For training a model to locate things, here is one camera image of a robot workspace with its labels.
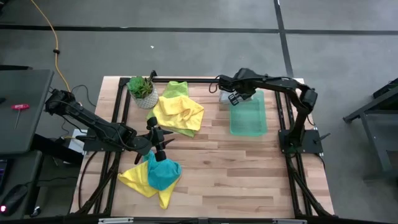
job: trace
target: floor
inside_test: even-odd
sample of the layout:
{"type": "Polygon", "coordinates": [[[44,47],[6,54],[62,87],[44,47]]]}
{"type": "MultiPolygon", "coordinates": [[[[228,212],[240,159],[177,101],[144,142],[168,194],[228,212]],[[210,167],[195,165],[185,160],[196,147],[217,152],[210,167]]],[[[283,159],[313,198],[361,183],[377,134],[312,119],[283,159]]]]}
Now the floor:
{"type": "MultiPolygon", "coordinates": [[[[398,220],[396,183],[362,181],[362,176],[380,169],[376,153],[359,121],[348,125],[342,120],[397,78],[397,1],[37,0],[37,4],[54,25],[97,27],[57,32],[61,71],[70,86],[86,85],[92,101],[97,100],[103,76],[148,75],[153,69],[165,76],[215,77],[249,67],[257,73],[304,78],[319,94],[314,121],[321,133],[331,133],[323,148],[336,214],[398,220]],[[130,28],[110,32],[101,27],[130,28]]],[[[23,0],[10,1],[0,24],[46,26],[34,6],[23,0]]],[[[50,31],[0,29],[0,64],[53,70],[54,45],[50,31]]],[[[59,77],[54,77],[52,87],[65,88],[59,77]]],[[[84,88],[75,93],[94,110],[84,88]]],[[[57,137],[64,134],[61,125],[59,117],[43,114],[38,132],[57,137]]]]}

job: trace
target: yellow towel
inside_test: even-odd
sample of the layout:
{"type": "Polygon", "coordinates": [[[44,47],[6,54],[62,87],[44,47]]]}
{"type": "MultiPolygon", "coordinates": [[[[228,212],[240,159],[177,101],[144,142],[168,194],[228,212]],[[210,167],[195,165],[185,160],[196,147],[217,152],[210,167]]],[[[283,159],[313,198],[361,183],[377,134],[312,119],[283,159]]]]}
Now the yellow towel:
{"type": "Polygon", "coordinates": [[[118,174],[118,179],[148,198],[154,196],[158,192],[160,201],[159,205],[163,209],[166,209],[169,206],[174,187],[180,180],[180,178],[178,178],[165,190],[156,190],[148,184],[148,161],[125,171],[123,174],[118,174]]]}
{"type": "Polygon", "coordinates": [[[161,126],[199,131],[205,109],[187,96],[160,96],[153,112],[161,126]]]}

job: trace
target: plastic bin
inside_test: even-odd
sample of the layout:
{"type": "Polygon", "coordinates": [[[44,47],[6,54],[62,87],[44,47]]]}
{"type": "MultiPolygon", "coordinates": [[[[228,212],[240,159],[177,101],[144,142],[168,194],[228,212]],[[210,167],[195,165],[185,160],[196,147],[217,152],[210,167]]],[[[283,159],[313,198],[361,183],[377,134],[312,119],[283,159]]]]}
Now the plastic bin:
{"type": "Polygon", "coordinates": [[[237,136],[261,136],[267,132],[264,92],[257,90],[253,100],[229,106],[229,130],[237,136]]]}

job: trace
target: red tool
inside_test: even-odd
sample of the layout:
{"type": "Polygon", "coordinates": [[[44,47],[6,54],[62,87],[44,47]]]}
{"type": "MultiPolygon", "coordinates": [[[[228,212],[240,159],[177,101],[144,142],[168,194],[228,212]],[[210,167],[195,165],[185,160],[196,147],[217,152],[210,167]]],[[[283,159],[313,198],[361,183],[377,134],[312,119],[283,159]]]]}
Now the red tool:
{"type": "Polygon", "coordinates": [[[21,113],[21,110],[29,109],[29,105],[24,103],[24,104],[19,104],[19,105],[13,105],[11,108],[13,110],[18,110],[17,121],[15,122],[15,127],[14,127],[14,129],[17,129],[19,114],[21,113]]]}

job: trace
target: wooden table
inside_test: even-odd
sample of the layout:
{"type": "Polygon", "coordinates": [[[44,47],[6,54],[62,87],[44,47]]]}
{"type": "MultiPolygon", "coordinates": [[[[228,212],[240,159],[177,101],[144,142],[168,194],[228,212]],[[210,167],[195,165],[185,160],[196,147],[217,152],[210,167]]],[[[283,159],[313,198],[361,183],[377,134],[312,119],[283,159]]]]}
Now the wooden table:
{"type": "MultiPolygon", "coordinates": [[[[112,118],[119,78],[104,77],[99,93],[96,114],[107,121],[111,121],[112,118]]],[[[286,161],[280,152],[277,137],[280,127],[274,92],[263,90],[267,134],[260,137],[233,136],[229,133],[229,105],[219,104],[219,92],[209,93],[208,85],[188,84],[189,97],[205,108],[198,134],[193,139],[182,134],[166,136],[166,139],[175,138],[175,141],[167,146],[167,157],[182,166],[182,177],[174,190],[168,209],[163,210],[159,207],[157,195],[146,198],[117,181],[113,217],[294,217],[286,161]]],[[[156,83],[155,86],[161,95],[166,84],[156,83]]],[[[283,104],[285,100],[283,95],[281,96],[283,104]]],[[[123,107],[124,100],[121,103],[118,121],[121,120],[123,107]]],[[[131,100],[127,125],[136,129],[138,134],[147,133],[148,112],[149,110],[138,108],[131,100]]],[[[285,123],[289,128],[289,121],[287,116],[285,117],[285,123]]],[[[312,126],[308,123],[306,128],[311,129],[312,126]]],[[[81,169],[88,157],[89,155],[85,156],[81,169]]],[[[98,185],[103,157],[103,152],[97,153],[88,165],[81,186],[83,203],[98,185]]],[[[135,152],[124,152],[119,172],[134,167],[135,157],[135,152]]],[[[321,160],[309,154],[303,154],[302,157],[309,189],[324,208],[333,213],[321,160]]],[[[78,208],[77,189],[78,187],[71,212],[78,208]]],[[[102,207],[106,204],[108,189],[104,192],[102,207]]],[[[304,211],[299,190],[298,199],[300,208],[304,211]]]]}

